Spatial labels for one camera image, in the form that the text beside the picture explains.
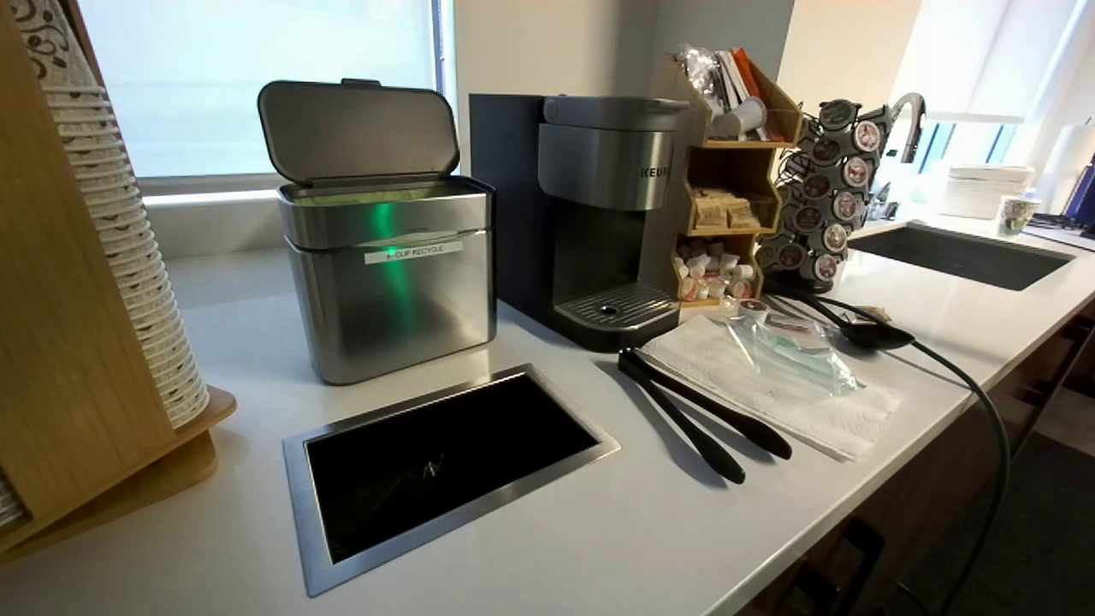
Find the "black coffee machine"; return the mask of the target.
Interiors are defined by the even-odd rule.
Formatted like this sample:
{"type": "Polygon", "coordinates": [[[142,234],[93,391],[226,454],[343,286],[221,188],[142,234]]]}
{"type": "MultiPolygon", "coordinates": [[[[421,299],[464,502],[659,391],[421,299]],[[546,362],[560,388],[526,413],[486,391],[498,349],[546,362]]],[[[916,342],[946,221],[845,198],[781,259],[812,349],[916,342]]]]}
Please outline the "black coffee machine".
{"type": "Polygon", "coordinates": [[[491,188],[497,295],[584,349],[676,324],[638,281],[685,107],[648,94],[472,91],[472,174],[491,188]]]}

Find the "coffee pod carousel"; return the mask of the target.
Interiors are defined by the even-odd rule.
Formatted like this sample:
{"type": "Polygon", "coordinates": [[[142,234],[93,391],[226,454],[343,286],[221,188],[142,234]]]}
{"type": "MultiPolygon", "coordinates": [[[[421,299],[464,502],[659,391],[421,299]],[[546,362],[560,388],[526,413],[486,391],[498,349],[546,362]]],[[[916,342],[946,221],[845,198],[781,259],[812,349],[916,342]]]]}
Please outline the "coffee pod carousel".
{"type": "Polygon", "coordinates": [[[831,286],[853,234],[865,227],[885,138],[885,108],[849,99],[827,99],[800,119],[798,143],[775,171],[775,228],[759,242],[771,286],[831,286]]]}

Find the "stack of paper cups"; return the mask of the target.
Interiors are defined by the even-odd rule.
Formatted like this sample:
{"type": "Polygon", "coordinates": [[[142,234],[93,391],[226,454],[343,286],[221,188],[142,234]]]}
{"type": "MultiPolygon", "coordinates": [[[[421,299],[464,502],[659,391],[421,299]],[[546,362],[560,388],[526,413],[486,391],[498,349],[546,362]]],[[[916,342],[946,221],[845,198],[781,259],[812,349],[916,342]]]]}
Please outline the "stack of paper cups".
{"type": "Polygon", "coordinates": [[[191,360],[113,99],[93,72],[61,0],[3,0],[3,7],[59,125],[61,149],[165,400],[165,416],[171,429],[183,429],[205,412],[208,388],[191,360]]]}

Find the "black plastic tongs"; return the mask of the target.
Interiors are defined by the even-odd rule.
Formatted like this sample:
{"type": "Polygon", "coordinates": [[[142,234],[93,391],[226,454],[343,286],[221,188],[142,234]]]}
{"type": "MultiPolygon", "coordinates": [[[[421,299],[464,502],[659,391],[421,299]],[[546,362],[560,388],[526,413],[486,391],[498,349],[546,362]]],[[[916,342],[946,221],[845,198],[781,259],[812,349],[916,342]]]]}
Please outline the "black plastic tongs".
{"type": "Polygon", "coordinates": [[[711,420],[731,429],[757,448],[775,457],[790,457],[795,448],[783,434],[775,434],[771,425],[726,407],[723,400],[708,398],[706,391],[685,384],[680,376],[648,362],[637,349],[624,349],[616,354],[616,366],[662,412],[662,416],[685,434],[685,440],[706,457],[708,469],[715,469],[730,481],[743,481],[747,469],[737,462],[737,454],[715,440],[695,413],[708,413],[711,420]]]}

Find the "stainless steel bin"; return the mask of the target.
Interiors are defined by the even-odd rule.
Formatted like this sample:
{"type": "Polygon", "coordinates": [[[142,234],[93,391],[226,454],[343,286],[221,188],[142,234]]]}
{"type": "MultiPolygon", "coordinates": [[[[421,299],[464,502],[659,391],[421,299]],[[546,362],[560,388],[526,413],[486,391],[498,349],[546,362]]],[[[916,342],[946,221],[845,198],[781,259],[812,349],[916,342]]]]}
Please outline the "stainless steel bin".
{"type": "Polygon", "coordinates": [[[434,90],[267,83],[256,94],[311,366],[360,384],[491,340],[491,190],[459,174],[434,90]]]}

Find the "wooden condiment organizer rack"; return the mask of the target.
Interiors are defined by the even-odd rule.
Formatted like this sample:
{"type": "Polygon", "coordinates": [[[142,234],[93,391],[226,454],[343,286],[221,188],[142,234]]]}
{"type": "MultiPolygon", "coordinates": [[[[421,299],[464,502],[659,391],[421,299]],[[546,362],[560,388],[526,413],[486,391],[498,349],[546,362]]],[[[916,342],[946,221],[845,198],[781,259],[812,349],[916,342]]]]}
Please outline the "wooden condiment organizer rack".
{"type": "Polygon", "coordinates": [[[685,104],[676,122],[673,246],[676,302],[715,307],[764,286],[759,242],[775,228],[775,157],[798,139],[800,108],[743,51],[680,49],[662,90],[685,104]]]}

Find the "clear plastic bag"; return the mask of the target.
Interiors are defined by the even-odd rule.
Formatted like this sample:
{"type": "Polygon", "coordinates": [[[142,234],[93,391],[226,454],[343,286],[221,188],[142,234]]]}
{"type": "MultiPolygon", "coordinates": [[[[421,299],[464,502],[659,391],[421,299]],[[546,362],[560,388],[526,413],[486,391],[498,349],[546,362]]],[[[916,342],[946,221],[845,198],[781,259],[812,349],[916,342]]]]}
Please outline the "clear plastic bag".
{"type": "Polygon", "coordinates": [[[884,384],[859,381],[824,332],[800,319],[692,315],[673,332],[649,340],[638,354],[834,457],[872,451],[897,407],[884,384]]]}

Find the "kitchen sink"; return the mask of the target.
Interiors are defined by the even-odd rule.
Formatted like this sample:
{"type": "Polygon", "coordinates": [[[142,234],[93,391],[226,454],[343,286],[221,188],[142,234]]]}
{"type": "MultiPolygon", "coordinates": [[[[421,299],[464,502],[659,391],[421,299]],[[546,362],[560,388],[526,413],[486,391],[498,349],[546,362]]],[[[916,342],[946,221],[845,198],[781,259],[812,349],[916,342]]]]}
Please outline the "kitchen sink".
{"type": "Polygon", "coordinates": [[[853,250],[1001,289],[1027,289],[1071,263],[1071,255],[1057,250],[984,238],[924,221],[902,221],[884,234],[855,237],[853,250]]]}

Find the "sink faucet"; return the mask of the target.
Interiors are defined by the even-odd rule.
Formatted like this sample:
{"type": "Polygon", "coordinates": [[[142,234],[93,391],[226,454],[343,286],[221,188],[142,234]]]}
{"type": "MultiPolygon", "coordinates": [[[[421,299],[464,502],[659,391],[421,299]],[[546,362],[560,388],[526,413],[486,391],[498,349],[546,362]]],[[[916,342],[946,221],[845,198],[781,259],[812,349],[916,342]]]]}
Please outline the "sink faucet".
{"type": "Polygon", "coordinates": [[[891,104],[891,139],[885,149],[893,159],[909,165],[919,143],[926,99],[919,91],[902,91],[891,104]]]}

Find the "wooden cup dispenser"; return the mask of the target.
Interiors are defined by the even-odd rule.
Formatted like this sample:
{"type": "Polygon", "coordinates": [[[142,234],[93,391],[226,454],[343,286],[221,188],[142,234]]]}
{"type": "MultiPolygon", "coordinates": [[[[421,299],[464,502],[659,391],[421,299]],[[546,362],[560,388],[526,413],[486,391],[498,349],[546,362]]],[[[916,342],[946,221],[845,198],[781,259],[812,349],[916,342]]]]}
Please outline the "wooden cup dispenser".
{"type": "MultiPolygon", "coordinates": [[[[75,0],[61,9],[98,75],[75,0]]],[[[0,556],[208,480],[213,429],[231,413],[231,398],[205,388],[205,412],[171,429],[0,0],[0,556]]]]}

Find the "countertop trash chute frame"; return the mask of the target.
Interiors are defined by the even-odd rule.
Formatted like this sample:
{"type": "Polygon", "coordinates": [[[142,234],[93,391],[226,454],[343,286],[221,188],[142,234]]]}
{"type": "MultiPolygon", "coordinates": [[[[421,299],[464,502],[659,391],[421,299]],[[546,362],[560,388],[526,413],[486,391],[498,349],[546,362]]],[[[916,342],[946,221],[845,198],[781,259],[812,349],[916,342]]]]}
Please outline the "countertop trash chute frame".
{"type": "Polygon", "coordinates": [[[611,451],[536,366],[284,438],[303,592],[326,594],[611,451]]]}

